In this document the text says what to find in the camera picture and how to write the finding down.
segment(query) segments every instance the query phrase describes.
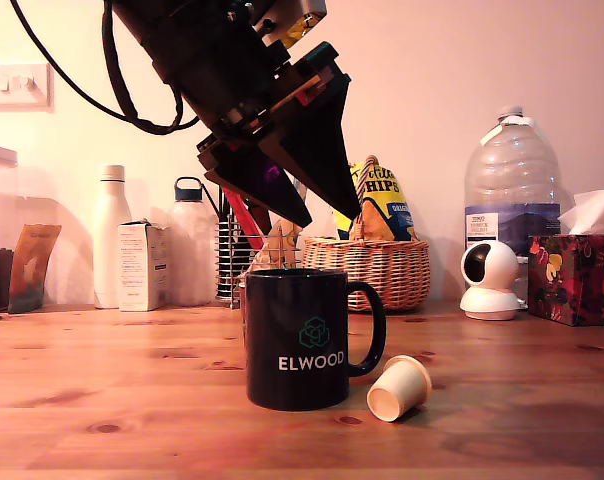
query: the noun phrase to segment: black mug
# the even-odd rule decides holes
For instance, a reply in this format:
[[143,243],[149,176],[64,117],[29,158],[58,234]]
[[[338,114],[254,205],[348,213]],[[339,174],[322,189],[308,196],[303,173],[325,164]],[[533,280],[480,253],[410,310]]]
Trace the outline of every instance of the black mug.
[[[348,294],[363,291],[373,310],[373,339],[358,365],[348,363]],[[246,278],[247,394],[261,407],[301,411],[336,405],[349,377],[375,368],[386,341],[380,297],[339,271],[261,270]]]

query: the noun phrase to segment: security camera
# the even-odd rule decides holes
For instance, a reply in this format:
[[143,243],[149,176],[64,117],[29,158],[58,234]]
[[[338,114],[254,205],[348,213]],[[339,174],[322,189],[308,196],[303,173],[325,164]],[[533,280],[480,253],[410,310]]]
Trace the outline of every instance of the security camera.
[[480,320],[511,320],[520,304],[511,291],[518,275],[518,259],[511,248],[496,240],[469,247],[460,261],[464,280],[470,285],[460,302],[467,317]]

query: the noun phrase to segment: robotic arm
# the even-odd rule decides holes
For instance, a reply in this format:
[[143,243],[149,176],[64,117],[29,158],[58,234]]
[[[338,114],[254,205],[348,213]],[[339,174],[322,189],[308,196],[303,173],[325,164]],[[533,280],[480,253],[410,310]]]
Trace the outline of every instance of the robotic arm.
[[126,90],[113,12],[175,94],[178,115],[162,133],[183,127],[182,98],[211,130],[198,145],[209,180],[304,227],[311,216],[286,170],[353,219],[360,207],[340,126],[350,78],[326,42],[293,65],[287,52],[326,15],[324,0],[249,1],[105,0],[105,58],[124,116],[158,133]]

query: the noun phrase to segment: wicker basket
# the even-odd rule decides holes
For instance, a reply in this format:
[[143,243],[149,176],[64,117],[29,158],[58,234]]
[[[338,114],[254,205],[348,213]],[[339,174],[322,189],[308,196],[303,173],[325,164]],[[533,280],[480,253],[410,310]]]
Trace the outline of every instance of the wicker basket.
[[[366,172],[376,163],[377,159],[371,156],[362,167],[358,184],[360,204]],[[354,240],[307,239],[304,268],[346,271],[349,281],[363,281],[375,288],[387,310],[408,310],[422,303],[431,286],[429,244],[424,241],[363,240],[361,216],[355,220],[353,229]],[[349,295],[349,309],[370,310],[363,292]]]

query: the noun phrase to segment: white bottle cap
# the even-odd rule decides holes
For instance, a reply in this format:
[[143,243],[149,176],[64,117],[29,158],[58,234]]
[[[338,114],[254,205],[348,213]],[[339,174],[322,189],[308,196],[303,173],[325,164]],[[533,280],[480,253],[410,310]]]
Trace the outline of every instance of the white bottle cap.
[[502,121],[503,118],[516,115],[518,117],[523,116],[522,107],[519,105],[506,105],[498,112],[498,121]]
[[124,165],[102,165],[100,180],[124,181]]

